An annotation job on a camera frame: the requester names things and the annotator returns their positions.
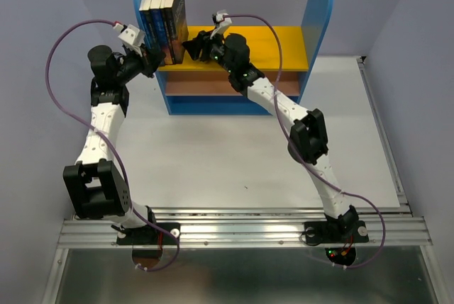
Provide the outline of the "A Tale of Two Cities book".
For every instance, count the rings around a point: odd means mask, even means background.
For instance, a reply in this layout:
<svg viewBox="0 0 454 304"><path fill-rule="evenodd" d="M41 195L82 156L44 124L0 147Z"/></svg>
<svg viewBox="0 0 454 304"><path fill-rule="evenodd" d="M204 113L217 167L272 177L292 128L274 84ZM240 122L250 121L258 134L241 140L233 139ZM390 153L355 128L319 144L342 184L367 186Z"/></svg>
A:
<svg viewBox="0 0 454 304"><path fill-rule="evenodd" d="M185 0L172 0L172 48L177 64L183 63L185 49L183 42L187 41L189 31L187 27Z"/></svg>

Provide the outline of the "Animal Farm book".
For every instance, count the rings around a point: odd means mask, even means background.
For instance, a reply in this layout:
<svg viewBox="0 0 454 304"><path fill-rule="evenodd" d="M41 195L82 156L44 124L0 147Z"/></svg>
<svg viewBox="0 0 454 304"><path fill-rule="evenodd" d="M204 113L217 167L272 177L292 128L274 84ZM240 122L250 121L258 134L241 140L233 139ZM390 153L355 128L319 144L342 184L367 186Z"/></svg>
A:
<svg viewBox="0 0 454 304"><path fill-rule="evenodd" d="M150 3L151 0L141 0L139 12L141 20L143 22L146 39L148 41L148 47L151 50L157 50L159 48L159 43L157 41L157 36L155 34L153 19L150 11Z"/></svg>

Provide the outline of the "Nineteen Eighty-Four book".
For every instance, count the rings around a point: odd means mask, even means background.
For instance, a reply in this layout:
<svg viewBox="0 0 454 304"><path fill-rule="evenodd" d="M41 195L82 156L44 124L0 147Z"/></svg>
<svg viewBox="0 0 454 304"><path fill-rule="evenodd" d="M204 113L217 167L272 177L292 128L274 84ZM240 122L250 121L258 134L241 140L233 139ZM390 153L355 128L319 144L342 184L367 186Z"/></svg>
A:
<svg viewBox="0 0 454 304"><path fill-rule="evenodd" d="M167 45L167 36L165 35L164 21L161 12L162 0L148 0L148 13L150 16L150 29L153 35L153 41L162 51L165 51Z"/></svg>

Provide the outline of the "Three Days to See book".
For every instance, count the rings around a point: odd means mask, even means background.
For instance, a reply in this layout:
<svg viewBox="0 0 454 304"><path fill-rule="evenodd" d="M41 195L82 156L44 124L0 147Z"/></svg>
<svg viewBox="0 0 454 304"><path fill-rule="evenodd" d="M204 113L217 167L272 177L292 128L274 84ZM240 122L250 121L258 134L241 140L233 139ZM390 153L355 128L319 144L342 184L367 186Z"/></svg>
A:
<svg viewBox="0 0 454 304"><path fill-rule="evenodd" d="M165 20L165 31L167 36L167 47L169 49L169 56L171 63L167 63L167 65L175 65L177 63L177 56L174 51L173 47L173 40L175 34L175 22L173 20L172 14L172 1L170 0L162 0L161 1L161 9L164 14Z"/></svg>

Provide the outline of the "Jane Eyre book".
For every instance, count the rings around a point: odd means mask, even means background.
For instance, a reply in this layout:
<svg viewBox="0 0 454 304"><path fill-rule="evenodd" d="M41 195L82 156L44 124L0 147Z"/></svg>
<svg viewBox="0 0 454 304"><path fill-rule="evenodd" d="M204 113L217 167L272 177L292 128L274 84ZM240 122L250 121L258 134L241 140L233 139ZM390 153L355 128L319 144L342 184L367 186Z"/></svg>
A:
<svg viewBox="0 0 454 304"><path fill-rule="evenodd" d="M156 9L156 27L157 27L157 36L160 44L160 49L164 52L164 65L171 65L174 63L171 44L170 44L170 35L169 29L167 26L166 15L164 11L164 0L153 0L153 5Z"/></svg>

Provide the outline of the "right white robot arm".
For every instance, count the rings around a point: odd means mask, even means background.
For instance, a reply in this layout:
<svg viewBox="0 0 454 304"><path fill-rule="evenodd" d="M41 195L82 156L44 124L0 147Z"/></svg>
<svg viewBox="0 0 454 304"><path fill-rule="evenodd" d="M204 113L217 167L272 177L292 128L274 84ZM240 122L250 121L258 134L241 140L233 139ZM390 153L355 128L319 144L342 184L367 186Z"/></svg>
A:
<svg viewBox="0 0 454 304"><path fill-rule="evenodd" d="M325 219L306 222L306 243L366 243L365 223L341 193L328 158L328 136L323 113L293 102L250 61L250 48L239 34L222 36L200 31L183 43L192 60L213 61L228 72L233 89L278 119L287 136L292 158L308 171L321 199Z"/></svg>

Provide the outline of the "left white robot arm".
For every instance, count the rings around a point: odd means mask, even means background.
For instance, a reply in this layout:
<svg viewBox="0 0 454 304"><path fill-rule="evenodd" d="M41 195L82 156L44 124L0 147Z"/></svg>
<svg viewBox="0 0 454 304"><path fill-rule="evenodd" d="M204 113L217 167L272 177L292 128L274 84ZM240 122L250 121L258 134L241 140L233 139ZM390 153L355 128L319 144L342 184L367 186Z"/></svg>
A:
<svg viewBox="0 0 454 304"><path fill-rule="evenodd" d="M87 57L94 74L91 120L80 155L63 171L75 213L81 219L113 222L120 235L119 244L178 245L178 225L158 225L150 207L132 201L124 167L115 151L129 104L127 83L139 74L151 77L164 55L144 45L137 50L126 49L124 54L97 45Z"/></svg>

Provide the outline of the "blue yellow wooden bookshelf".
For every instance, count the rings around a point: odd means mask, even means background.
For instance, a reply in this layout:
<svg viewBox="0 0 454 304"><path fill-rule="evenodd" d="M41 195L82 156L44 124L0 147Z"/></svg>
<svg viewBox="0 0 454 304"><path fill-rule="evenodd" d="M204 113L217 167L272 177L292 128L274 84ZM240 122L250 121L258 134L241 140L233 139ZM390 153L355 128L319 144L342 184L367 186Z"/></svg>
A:
<svg viewBox="0 0 454 304"><path fill-rule="evenodd" d="M144 29L139 6L133 0L135 16ZM333 9L333 0L307 0L300 26L233 26L227 34L245 37L252 63L292 101L301 100L319 53ZM210 26L189 26L188 40ZM266 113L233 89L228 75L214 62L192 60L187 51L181 64L165 65L157 82L167 111L179 116L261 116Z"/></svg>

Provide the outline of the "aluminium mounting rail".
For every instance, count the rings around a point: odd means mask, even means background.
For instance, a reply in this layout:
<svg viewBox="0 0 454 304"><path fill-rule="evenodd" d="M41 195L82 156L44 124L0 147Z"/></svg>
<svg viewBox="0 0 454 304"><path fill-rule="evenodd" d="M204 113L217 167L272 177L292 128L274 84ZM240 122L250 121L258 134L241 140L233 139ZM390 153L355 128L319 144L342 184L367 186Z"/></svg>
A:
<svg viewBox="0 0 454 304"><path fill-rule="evenodd" d="M306 221L324 219L320 209L305 208L157 208L160 223L180 224L183 249L298 248ZM426 246L432 243L422 217L409 207L388 210L380 220L371 210L360 209L366 223L369 247L382 237L388 247ZM116 232L104 220L66 220L57 245L61 249L117 248Z"/></svg>

